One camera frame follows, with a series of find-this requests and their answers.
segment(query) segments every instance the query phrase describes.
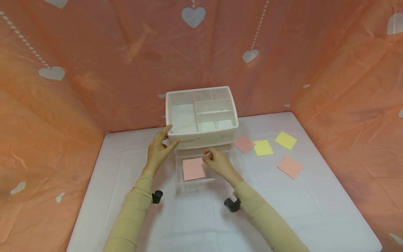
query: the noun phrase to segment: beige sleeve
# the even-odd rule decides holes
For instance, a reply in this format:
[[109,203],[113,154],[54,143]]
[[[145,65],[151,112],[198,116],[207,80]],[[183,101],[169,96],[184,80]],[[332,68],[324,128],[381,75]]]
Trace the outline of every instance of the beige sleeve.
[[309,252],[291,227],[247,182],[235,188],[241,209],[273,252]]
[[122,209],[109,233],[103,252],[133,252],[152,204],[151,176],[141,176],[126,194]]

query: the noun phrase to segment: heart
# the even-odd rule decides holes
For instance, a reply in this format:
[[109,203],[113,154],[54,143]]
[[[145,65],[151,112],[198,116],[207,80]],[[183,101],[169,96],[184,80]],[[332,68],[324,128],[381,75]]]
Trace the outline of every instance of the heart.
[[394,233],[389,233],[390,236],[392,236],[392,238],[399,243],[400,245],[403,245],[403,239],[400,238],[399,236],[395,235]]
[[60,193],[59,196],[56,197],[56,202],[60,203],[60,201],[62,201],[63,196],[64,196],[64,192]]
[[25,189],[26,184],[27,184],[27,183],[26,183],[25,181],[20,182],[20,183],[17,185],[16,188],[14,188],[14,189],[11,190],[10,194],[16,194],[17,192],[21,192],[22,190]]
[[51,5],[54,5],[56,7],[59,7],[60,9],[63,9],[63,7],[67,3],[67,0],[45,0],[45,2],[48,2]]
[[259,54],[258,50],[253,50],[253,51],[247,51],[243,54],[242,59],[243,61],[245,61],[246,63],[248,63],[249,61],[253,60],[254,58],[256,58],[256,56]]
[[403,13],[395,13],[388,22],[388,35],[403,32]]
[[62,67],[41,68],[39,69],[39,75],[48,79],[61,81],[64,78],[65,71]]
[[206,11],[203,7],[198,7],[197,9],[186,7],[182,11],[183,20],[192,28],[196,28],[205,16]]

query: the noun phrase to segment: person's left hand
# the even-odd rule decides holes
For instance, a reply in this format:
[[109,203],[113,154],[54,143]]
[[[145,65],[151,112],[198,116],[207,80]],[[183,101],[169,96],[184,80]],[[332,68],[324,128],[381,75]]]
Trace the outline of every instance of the person's left hand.
[[159,167],[168,157],[168,155],[178,146],[179,140],[173,142],[170,146],[166,146],[162,141],[168,139],[168,131],[172,128],[172,125],[167,125],[163,128],[148,146],[147,164],[143,169],[142,175],[148,174],[154,177]]

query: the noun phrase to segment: white tablecloth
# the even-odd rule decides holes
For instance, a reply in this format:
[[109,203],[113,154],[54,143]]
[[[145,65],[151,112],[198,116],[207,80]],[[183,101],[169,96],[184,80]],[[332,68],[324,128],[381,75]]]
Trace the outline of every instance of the white tablecloth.
[[[147,146],[159,129],[110,133],[105,136],[68,252],[100,252],[120,211],[125,194],[140,176]],[[289,151],[274,142],[284,131],[298,139]],[[243,176],[294,229],[311,252],[379,252],[379,240],[357,210],[329,166],[290,112],[239,118],[237,136],[269,140],[274,155],[257,157],[236,149]],[[304,169],[292,180],[277,164],[284,155]],[[160,204],[148,213],[137,251],[260,252],[270,251],[241,211],[223,205],[232,197],[226,183],[178,193],[174,156],[154,180],[162,190]]]

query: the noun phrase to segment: orange curtain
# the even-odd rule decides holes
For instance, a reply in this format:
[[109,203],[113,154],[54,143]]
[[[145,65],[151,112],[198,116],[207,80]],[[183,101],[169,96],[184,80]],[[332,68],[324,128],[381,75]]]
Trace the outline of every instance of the orange curtain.
[[403,2],[380,1],[358,11],[341,36],[329,38],[333,46],[309,73],[292,111],[383,251],[400,251],[403,33],[388,34],[386,27],[403,16]]
[[0,0],[0,14],[0,251],[64,251],[103,134],[164,125],[167,91],[222,85],[240,117],[294,112],[385,251],[401,248],[403,0]]

